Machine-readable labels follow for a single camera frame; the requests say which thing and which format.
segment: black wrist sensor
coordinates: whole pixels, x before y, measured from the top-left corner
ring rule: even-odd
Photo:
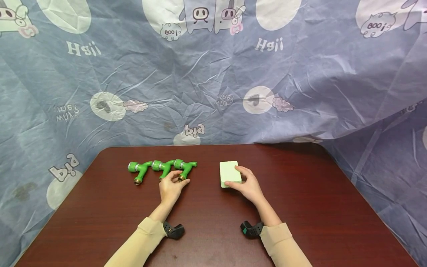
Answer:
[[[175,240],[180,239],[185,232],[182,224],[178,224],[177,226],[172,227],[168,222],[163,223],[163,229],[166,232],[168,238],[172,238]]]
[[[260,236],[261,231],[263,230],[264,223],[259,222],[252,226],[248,221],[244,221],[240,225],[240,229],[242,229],[243,234],[250,239],[257,238]]]

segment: dark red table top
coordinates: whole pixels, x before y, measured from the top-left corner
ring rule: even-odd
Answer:
[[[254,206],[220,187],[219,162],[234,160],[252,169],[313,266],[417,266],[322,147],[292,143],[103,150],[16,266],[103,266],[160,202],[161,173],[135,186],[128,163],[176,158],[198,162],[167,219],[185,235],[163,239],[145,266],[273,266],[240,231],[259,222]]]

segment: cartoon pig print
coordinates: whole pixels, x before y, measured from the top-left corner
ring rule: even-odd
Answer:
[[[427,0],[407,0],[401,8],[407,9],[410,6],[412,8],[406,18],[403,30],[407,31],[414,27],[415,24],[421,23],[422,32],[426,32],[427,29],[425,29],[424,23],[427,23]]]
[[[19,32],[24,38],[38,34],[27,14],[27,6],[20,0],[0,0],[0,36],[2,32]]]
[[[214,28],[215,1],[212,0],[184,0],[184,9],[179,15],[179,20],[187,25],[187,31],[192,34],[195,29],[208,29],[212,32]]]
[[[242,15],[246,11],[245,0],[217,0],[215,6],[215,34],[229,29],[231,35],[243,30]]]

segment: green plastic tap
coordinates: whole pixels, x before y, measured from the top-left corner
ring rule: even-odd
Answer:
[[[160,171],[162,170],[163,173],[162,175],[160,175],[159,179],[162,179],[164,177],[166,177],[166,175],[168,175],[168,173],[170,172],[170,167],[173,165],[174,161],[173,160],[169,160],[168,162],[161,162],[159,160],[155,160],[153,161],[153,163],[151,164],[151,168],[155,171]]]
[[[139,164],[137,162],[131,161],[128,165],[128,171],[131,173],[139,172],[138,176],[134,179],[134,184],[139,185],[142,183],[142,178],[145,175],[145,172],[147,172],[148,167],[150,167],[152,164],[152,161],[147,161],[146,163]]]
[[[182,181],[182,180],[187,179],[187,174],[191,171],[191,168],[197,167],[197,162],[192,161],[192,162],[185,163],[181,159],[177,158],[175,160],[175,162],[173,163],[173,166],[177,170],[183,170],[182,173],[178,177],[178,180]]]

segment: beige sleeve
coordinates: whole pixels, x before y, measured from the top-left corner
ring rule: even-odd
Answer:
[[[286,223],[273,227],[264,226],[260,236],[276,267],[311,267]]]
[[[166,236],[159,221],[145,218],[104,267],[141,267]]]

